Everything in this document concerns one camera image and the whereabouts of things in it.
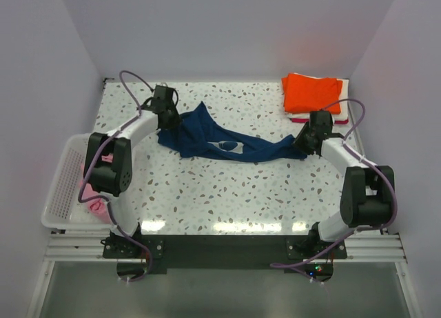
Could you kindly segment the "navy blue printed t-shirt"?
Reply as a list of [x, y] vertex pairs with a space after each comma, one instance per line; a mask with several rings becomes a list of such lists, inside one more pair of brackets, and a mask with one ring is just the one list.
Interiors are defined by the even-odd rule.
[[219, 126], [204, 103], [181, 115], [181, 124], [158, 132], [158, 143], [177, 151], [182, 158], [202, 157], [261, 163], [276, 159], [303, 160], [307, 155], [294, 147], [295, 137], [288, 135], [272, 143]]

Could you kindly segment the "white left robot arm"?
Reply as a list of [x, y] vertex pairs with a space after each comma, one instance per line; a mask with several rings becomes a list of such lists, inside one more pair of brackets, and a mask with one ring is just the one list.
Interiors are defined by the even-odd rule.
[[118, 248], [126, 257], [136, 257], [143, 249], [141, 238], [133, 235], [139, 223], [128, 198], [134, 166], [132, 149], [157, 130], [177, 127], [181, 123], [177, 104], [175, 88], [157, 85], [152, 97], [137, 104], [130, 120], [111, 131], [89, 136], [78, 201], [103, 201], [112, 232], [122, 236]]

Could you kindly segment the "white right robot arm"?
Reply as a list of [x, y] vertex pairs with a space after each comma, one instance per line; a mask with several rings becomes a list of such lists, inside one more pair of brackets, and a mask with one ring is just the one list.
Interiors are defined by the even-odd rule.
[[304, 241], [303, 246], [316, 258], [324, 257], [331, 243], [349, 233], [386, 227], [397, 212], [392, 168], [363, 157], [340, 133], [333, 132], [333, 125], [330, 112], [313, 111], [294, 141], [295, 148], [325, 158], [344, 176], [339, 211], [315, 223]]

